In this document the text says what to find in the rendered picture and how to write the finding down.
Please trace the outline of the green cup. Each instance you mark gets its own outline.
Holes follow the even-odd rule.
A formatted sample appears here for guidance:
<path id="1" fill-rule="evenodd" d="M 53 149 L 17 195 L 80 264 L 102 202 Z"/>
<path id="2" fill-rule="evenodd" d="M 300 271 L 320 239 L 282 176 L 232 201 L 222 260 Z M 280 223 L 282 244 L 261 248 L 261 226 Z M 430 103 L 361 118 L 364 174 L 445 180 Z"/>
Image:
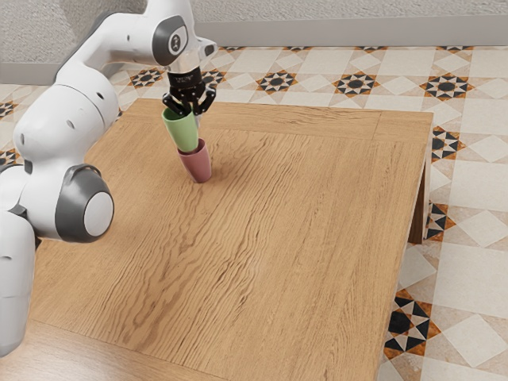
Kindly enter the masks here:
<path id="1" fill-rule="evenodd" d="M 198 125 L 194 113 L 177 114 L 170 108 L 162 113 L 164 125 L 181 152 L 191 152 L 198 147 Z"/>

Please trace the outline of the pink cup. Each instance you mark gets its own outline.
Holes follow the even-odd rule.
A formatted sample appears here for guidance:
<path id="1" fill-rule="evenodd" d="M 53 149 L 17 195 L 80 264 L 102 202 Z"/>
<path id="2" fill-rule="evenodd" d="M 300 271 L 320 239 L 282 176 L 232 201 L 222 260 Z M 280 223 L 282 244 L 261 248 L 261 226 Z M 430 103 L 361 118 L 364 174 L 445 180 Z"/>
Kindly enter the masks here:
<path id="1" fill-rule="evenodd" d="M 211 178 L 210 154 L 202 138 L 198 139 L 198 147 L 194 152 L 183 152 L 178 148 L 177 153 L 188 175 L 195 183 L 205 183 Z"/>

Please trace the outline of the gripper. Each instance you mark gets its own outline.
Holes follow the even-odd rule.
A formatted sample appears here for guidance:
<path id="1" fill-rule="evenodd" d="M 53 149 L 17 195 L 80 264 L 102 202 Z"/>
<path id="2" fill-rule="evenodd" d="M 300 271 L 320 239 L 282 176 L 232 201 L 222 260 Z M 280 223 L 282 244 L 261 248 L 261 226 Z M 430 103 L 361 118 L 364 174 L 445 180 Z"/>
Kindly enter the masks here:
<path id="1" fill-rule="evenodd" d="M 207 87 L 202 79 L 200 67 L 185 73 L 167 73 L 170 90 L 163 98 L 163 104 L 178 116 L 187 116 L 192 110 L 194 116 L 205 113 L 216 98 L 216 89 Z"/>

